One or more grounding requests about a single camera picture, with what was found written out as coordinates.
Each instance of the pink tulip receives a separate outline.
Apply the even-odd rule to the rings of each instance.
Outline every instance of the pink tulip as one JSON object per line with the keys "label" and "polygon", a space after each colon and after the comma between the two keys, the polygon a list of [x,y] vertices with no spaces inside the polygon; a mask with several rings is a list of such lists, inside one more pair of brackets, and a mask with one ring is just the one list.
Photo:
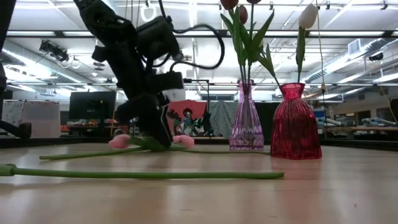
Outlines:
{"label": "pink tulip", "polygon": [[129,147],[130,136],[128,134],[120,134],[110,140],[108,145],[114,149],[126,149]]}
{"label": "pink tulip", "polygon": [[181,135],[181,136],[174,136],[174,142],[179,142],[181,145],[185,146],[187,149],[192,148],[195,146],[195,140],[191,136]]}

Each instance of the table surface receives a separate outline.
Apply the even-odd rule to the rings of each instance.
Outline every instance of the table surface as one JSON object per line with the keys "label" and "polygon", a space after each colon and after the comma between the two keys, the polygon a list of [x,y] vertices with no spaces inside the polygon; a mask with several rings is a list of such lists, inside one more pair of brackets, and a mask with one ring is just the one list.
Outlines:
{"label": "table surface", "polygon": [[[197,146],[228,150],[228,146]],[[85,171],[284,171],[279,180],[108,180],[0,177],[0,223],[396,224],[398,153],[323,146],[323,159],[255,154],[120,154],[40,162],[106,144],[1,149],[0,163]]]}

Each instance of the cable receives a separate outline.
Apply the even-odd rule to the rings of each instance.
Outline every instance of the cable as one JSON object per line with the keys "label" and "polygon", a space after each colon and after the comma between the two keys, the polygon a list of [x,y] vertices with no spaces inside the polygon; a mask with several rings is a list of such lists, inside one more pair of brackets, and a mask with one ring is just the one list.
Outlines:
{"label": "cable", "polygon": [[323,110],[325,113],[325,139],[328,138],[328,123],[327,123],[327,118],[326,118],[326,103],[325,103],[325,92],[326,92],[326,86],[325,86],[325,74],[323,73],[323,55],[322,55],[322,41],[321,41],[321,31],[320,31],[320,25],[319,25],[319,10],[317,10],[317,26],[318,26],[318,39],[319,39],[319,52],[321,54],[321,73],[322,73],[322,85],[321,85],[321,91],[322,91],[322,97],[323,97]]}
{"label": "cable", "polygon": [[[139,15],[139,13],[138,13],[138,11],[140,11],[141,10],[141,8],[139,7],[139,5],[141,4],[141,0],[138,0],[138,10],[137,10],[137,21],[136,21],[136,27],[138,27],[138,15]],[[132,23],[132,0],[131,0],[131,23]]]}
{"label": "cable", "polygon": [[162,16],[166,19],[166,12],[164,11],[163,1],[162,0],[159,0],[159,7],[160,7],[160,11],[162,13]]}
{"label": "cable", "polygon": [[166,64],[166,62],[169,60],[170,56],[171,56],[170,54],[167,54],[166,58],[164,58],[163,62],[158,64],[158,65],[154,65],[154,68],[158,68],[158,67],[163,66],[164,64]]}
{"label": "cable", "polygon": [[205,27],[205,28],[209,29],[210,31],[212,31],[214,33],[214,35],[216,35],[216,38],[217,38],[218,42],[220,43],[221,55],[220,55],[220,59],[218,60],[218,62],[215,65],[213,65],[213,66],[205,66],[205,65],[197,65],[197,64],[191,63],[191,62],[178,61],[178,62],[174,62],[170,66],[170,71],[172,71],[174,66],[176,64],[179,64],[179,63],[183,63],[185,65],[191,65],[193,67],[202,68],[202,69],[206,69],[206,70],[212,70],[212,69],[215,69],[215,68],[219,67],[219,65],[221,65],[221,63],[224,60],[224,56],[225,56],[225,46],[224,46],[224,42],[223,42],[222,37],[219,35],[219,33],[217,32],[216,29],[212,28],[211,26],[209,26],[207,24],[198,24],[198,25],[195,25],[195,26],[190,27],[190,28],[185,29],[185,30],[173,30],[173,32],[175,32],[176,34],[183,34],[183,33],[186,33],[188,31],[194,30],[196,28],[201,28],[201,27]]}

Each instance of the vase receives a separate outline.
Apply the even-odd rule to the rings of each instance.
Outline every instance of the vase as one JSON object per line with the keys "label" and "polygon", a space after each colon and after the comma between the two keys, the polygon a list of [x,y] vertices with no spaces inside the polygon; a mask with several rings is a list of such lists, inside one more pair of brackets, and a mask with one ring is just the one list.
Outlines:
{"label": "vase", "polygon": [[301,97],[304,86],[303,83],[280,86],[284,100],[274,113],[271,156],[285,159],[322,157],[314,112]]}
{"label": "vase", "polygon": [[229,137],[229,150],[263,151],[264,136],[262,135],[259,115],[251,96],[253,80],[245,84],[240,80],[238,84],[239,103]]}

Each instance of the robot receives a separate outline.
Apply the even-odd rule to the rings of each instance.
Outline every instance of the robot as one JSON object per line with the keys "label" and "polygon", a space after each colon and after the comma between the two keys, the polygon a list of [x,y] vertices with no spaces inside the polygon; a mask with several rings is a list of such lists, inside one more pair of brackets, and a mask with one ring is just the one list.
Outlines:
{"label": "robot", "polygon": [[[169,72],[155,74],[154,67],[159,67],[170,57],[178,57],[180,49],[173,32],[184,33],[189,30],[206,27],[213,31],[220,42],[221,57],[212,67],[188,65],[214,69],[224,58],[224,43],[217,31],[209,25],[202,24],[187,30],[174,30],[170,16],[166,16],[162,1],[159,0],[162,16],[143,24],[137,29],[131,21],[118,16],[101,0],[74,0],[87,29],[103,44],[97,45],[92,58],[99,62],[109,63],[117,86],[124,90],[128,101],[119,106],[117,113],[120,123],[127,124],[133,118],[139,118],[140,129],[158,140],[161,145],[169,147],[172,135],[167,124],[169,99],[162,93],[169,89],[182,89],[183,78],[180,72],[174,72],[173,65]],[[154,61],[167,55],[159,65]]]}

